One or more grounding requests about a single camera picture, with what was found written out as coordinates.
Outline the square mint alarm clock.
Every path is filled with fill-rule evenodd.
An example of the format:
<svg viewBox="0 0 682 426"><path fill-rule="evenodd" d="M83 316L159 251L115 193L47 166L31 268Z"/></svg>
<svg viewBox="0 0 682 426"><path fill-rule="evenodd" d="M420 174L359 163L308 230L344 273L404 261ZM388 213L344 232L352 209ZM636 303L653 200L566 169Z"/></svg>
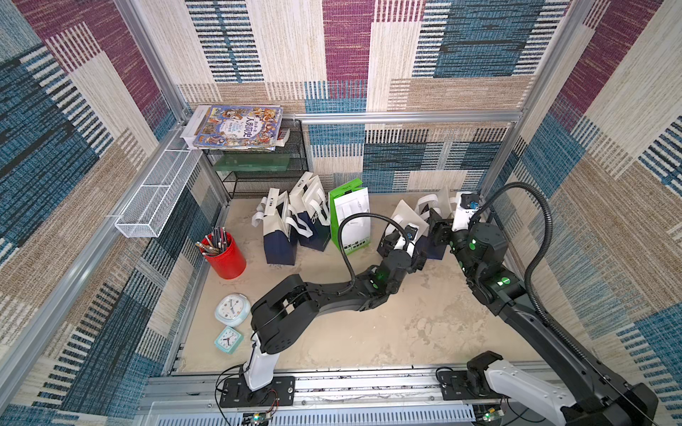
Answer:
<svg viewBox="0 0 682 426"><path fill-rule="evenodd" d="M232 354L243 342L243 335L234 328L226 326L215 339L214 344L226 354Z"/></svg>

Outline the green tray on shelf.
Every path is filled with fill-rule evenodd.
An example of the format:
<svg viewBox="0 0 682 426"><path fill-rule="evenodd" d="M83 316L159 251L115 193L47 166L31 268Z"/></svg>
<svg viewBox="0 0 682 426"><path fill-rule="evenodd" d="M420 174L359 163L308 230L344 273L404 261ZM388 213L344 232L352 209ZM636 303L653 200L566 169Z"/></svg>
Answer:
<svg viewBox="0 0 682 426"><path fill-rule="evenodd" d="M291 157L287 154L223 154L213 165L216 172L251 172L287 170Z"/></svg>

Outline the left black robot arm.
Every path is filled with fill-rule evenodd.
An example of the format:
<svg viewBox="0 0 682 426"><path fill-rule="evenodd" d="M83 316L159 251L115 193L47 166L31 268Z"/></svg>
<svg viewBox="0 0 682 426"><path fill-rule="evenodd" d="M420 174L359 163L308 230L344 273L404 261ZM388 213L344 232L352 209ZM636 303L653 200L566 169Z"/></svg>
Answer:
<svg viewBox="0 0 682 426"><path fill-rule="evenodd" d="M342 250L342 259L350 274L348 282L316 284L292 274L252 306L252 352L243 366L243 381L250 391L270 385L279 354L296 343L317 317L341 311L375 309L399 291L408 274L424 267L426 259L416 249L419 228L412 223L403 226L396 219L377 213L356 213L341 222L337 241L343 242L347 224L362 218L382 220L392 229L381 241L380 264L355 273Z"/></svg>

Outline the colourful picture book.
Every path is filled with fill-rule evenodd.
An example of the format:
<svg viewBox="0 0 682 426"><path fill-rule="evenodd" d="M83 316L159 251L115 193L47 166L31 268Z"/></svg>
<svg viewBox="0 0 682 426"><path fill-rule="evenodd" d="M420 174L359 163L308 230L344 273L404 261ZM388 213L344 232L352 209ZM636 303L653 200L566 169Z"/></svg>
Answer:
<svg viewBox="0 0 682 426"><path fill-rule="evenodd" d="M274 151L291 136L282 121L280 106L198 106L181 138L190 149Z"/></svg>

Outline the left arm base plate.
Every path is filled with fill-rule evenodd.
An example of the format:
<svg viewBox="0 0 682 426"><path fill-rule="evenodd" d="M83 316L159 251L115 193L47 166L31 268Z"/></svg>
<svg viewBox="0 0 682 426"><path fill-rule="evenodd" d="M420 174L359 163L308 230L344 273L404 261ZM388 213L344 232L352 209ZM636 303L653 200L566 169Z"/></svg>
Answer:
<svg viewBox="0 0 682 426"><path fill-rule="evenodd" d="M221 408L269 408L276 399L280 406L292 406L295 390L294 376L275 376L259 390L252 390L242 376L232 376L222 378L216 388Z"/></svg>

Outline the round mint alarm clock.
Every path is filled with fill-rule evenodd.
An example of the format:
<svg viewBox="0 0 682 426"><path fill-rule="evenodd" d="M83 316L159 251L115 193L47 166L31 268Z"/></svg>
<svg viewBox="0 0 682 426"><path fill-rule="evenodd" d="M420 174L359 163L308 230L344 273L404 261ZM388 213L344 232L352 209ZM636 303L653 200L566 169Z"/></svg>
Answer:
<svg viewBox="0 0 682 426"><path fill-rule="evenodd" d="M248 298L240 293L225 296L215 309L215 318L225 326L236 328L248 318L251 304Z"/></svg>

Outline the red plastic cup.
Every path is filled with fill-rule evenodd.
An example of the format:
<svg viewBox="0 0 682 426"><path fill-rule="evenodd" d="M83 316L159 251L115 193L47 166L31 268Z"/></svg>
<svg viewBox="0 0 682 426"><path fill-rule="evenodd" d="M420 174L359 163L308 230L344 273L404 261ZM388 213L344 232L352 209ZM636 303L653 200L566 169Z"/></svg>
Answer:
<svg viewBox="0 0 682 426"><path fill-rule="evenodd" d="M216 257L203 256L220 278L234 280L243 274L247 263L233 236L228 235L232 237L232 245L227 252Z"/></svg>

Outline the pencils in red cup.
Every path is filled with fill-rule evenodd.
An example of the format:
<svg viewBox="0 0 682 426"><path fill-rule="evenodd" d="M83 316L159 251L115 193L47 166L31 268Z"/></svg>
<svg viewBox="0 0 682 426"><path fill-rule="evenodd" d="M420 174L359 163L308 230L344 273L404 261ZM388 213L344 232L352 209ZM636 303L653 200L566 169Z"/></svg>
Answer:
<svg viewBox="0 0 682 426"><path fill-rule="evenodd" d="M225 252L232 245L232 237L224 227L214 227L202 241L197 241L195 246L204 256L216 257Z"/></svg>

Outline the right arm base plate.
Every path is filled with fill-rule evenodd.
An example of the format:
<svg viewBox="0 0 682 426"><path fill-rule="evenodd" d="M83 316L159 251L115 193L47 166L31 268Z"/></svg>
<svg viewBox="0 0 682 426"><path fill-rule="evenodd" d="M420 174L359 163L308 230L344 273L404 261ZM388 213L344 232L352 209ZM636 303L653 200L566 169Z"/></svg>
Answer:
<svg viewBox="0 0 682 426"><path fill-rule="evenodd" d="M466 363L466 369L437 367L435 377L444 400L503 399L495 392L485 376L489 366L504 358L493 351L485 351Z"/></svg>

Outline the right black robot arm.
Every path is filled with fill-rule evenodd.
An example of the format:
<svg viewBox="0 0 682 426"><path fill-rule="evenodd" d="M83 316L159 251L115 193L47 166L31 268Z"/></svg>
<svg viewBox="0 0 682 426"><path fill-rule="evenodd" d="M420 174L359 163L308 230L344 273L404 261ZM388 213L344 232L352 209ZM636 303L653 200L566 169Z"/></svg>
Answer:
<svg viewBox="0 0 682 426"><path fill-rule="evenodd" d="M509 246L504 231L481 221L481 215L511 189L535 198L543 218L543 241L522 277L504 266ZM534 186L513 182L486 202L467 192L449 202L451 218L432 221L435 244L449 246L475 298L523 337L562 381L553 386L487 351L467 364L474 393L515 399L555 425L654 424L655 393L644 383L628 383L591 354L549 314L532 283L553 236L552 213L543 194Z"/></svg>

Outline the navy white takeout bag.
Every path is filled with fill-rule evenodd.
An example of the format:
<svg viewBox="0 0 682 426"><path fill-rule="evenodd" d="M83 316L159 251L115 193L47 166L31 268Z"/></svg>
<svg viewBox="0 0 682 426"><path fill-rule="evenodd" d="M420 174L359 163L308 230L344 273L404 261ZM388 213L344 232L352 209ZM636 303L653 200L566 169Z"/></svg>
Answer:
<svg viewBox="0 0 682 426"><path fill-rule="evenodd" d="M427 223L424 234L417 241L417 248L428 259L444 258L456 208L460 202L461 193L451 192L447 188L425 195L417 201L415 211Z"/></svg>
<svg viewBox="0 0 682 426"><path fill-rule="evenodd" d="M429 227L428 223L423 220L419 214L415 213L415 211L413 211L413 209L404 201L400 201L398 203L391 218L405 230L408 239L412 239L413 257L415 257L417 243L426 235ZM395 226L389 224L386 227L382 238L384 235L390 234L392 231L399 230Z"/></svg>
<svg viewBox="0 0 682 426"><path fill-rule="evenodd" d="M294 266L297 259L298 240L311 237L313 231L305 221L300 221L298 211L289 204L289 195L270 188L252 216L254 227L263 227L263 246L268 264Z"/></svg>
<svg viewBox="0 0 682 426"><path fill-rule="evenodd" d="M326 250L331 238L330 208L319 176L305 172L289 192L287 223L297 232L301 246Z"/></svg>

